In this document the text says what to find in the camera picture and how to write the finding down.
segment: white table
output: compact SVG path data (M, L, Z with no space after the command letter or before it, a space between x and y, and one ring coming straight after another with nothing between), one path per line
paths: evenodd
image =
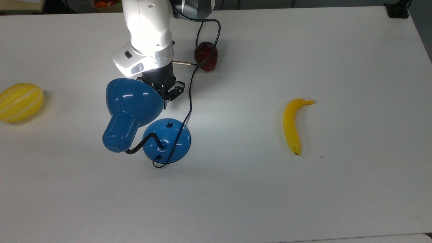
M36 117L0 124L9 242L286 242L432 231L432 65L413 21L384 7L244 10L199 72L192 145L154 169L109 152L105 87L129 38L123 15L0 16L0 90L45 91ZM192 61L197 23L172 20ZM200 41L212 41L206 26ZM175 67L189 83L191 67ZM284 140L294 98L303 154ZM160 117L182 120L186 95ZM134 144L145 128L138 131Z

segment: yellow banana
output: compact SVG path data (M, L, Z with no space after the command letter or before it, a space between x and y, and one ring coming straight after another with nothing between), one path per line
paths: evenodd
M285 132L286 142L288 143L291 151L293 151L296 155L300 155L302 146L300 144L297 128L295 127L295 114L301 107L313 104L315 104L313 100L293 99L286 106L285 111L283 112L283 130Z

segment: power cord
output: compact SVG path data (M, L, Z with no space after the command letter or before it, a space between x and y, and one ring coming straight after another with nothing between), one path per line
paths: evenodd
M202 29L202 27L203 27L203 25L204 25L204 22L215 22L215 23L217 23L217 24L218 24L218 32L217 32L216 40L215 40L214 46L213 46L213 48L212 48L212 51L210 52L210 55L207 57L207 59L204 60L202 63L199 63L199 64L193 64L193 63L190 64L191 66L195 66L195 69L194 69L194 71L192 72L191 82L189 83L189 105L190 105L189 112L187 113L186 117L184 118L184 120L183 120L183 122L182 122L182 124L181 124L181 126L180 126L180 129L178 130L177 137L175 138L175 141L174 141L174 144L173 144L173 146L172 146L171 152L169 153L168 159L165 161L165 163L163 163L161 166L157 166L157 165L155 164L155 161L156 161L156 160L159 160L159 159L162 158L161 155L156 156L156 157L152 160L152 164L153 164L153 166L154 166L155 168L159 168L159 169L160 169L160 168L163 168L164 166L166 166L166 165L168 164L169 160L171 159L172 155L174 154L174 149L175 149L175 147L176 147L176 145L177 145L177 143L178 143L178 140L179 140L179 138L180 138L181 132L183 131L183 127L184 127L186 121L189 119L189 117L190 117L190 115L191 115L191 113L192 113L192 82L193 82L193 80L194 80L195 73L196 73L196 71L198 70L198 68L199 68L200 66L206 64L206 63L209 61L209 59L212 57L212 55L213 55L213 53L214 53L214 51L215 51L215 49L216 49L216 44L217 44L217 42L218 42L218 40L219 40L220 30L221 30L221 25L220 25L219 20L217 20L217 19L193 19L193 18L189 18L189 17L183 15L182 13L180 13L180 11L175 7L174 3L173 3L171 0L170 0L170 3L171 3L171 6L172 6L172 9L176 12L176 14L179 15L180 17L182 17L183 19L186 19L186 20L189 20L189 21L193 21L193 22L201 22L201 26L200 26L200 28L199 28L199 30L198 30L197 38L196 38L196 40L195 40L195 46L198 46L198 38L199 38L199 36L200 36L200 32L201 32L201 29ZM153 138L156 140L156 143L158 142L158 139L157 139L157 136L156 136L156 135L151 135L151 134L149 134L149 135L147 135L147 136L146 136L146 137L145 137L145 138L144 138L144 139L143 139L143 140L142 140L142 141L141 141L141 142L140 142L140 143L139 143L135 148L133 148L132 150L127 150L126 153L127 153L127 154L133 154L133 153L136 153L140 148L142 148L142 147L144 146L144 144L145 144L145 143L146 143L146 142L147 142L151 137L153 137Z
M153 166L158 168L158 169L160 169L160 168L162 168L168 164L169 160L171 159L171 157L174 153L174 149L175 149L175 146L177 145L178 139L180 138L181 132L183 131L184 124L186 123L187 119L189 118L189 116L192 113L192 81L194 80L194 75L195 75L195 72L198 70L198 68L199 67L195 67L195 70L192 73L191 82L189 83L189 104L190 104L189 112L187 113L186 117L183 120L183 123L180 126L180 129L178 130L177 137L175 138L175 141L174 141L174 144L172 146L172 150L169 153L168 159L161 166L155 165L155 160L157 160L158 158L156 158L152 161Z

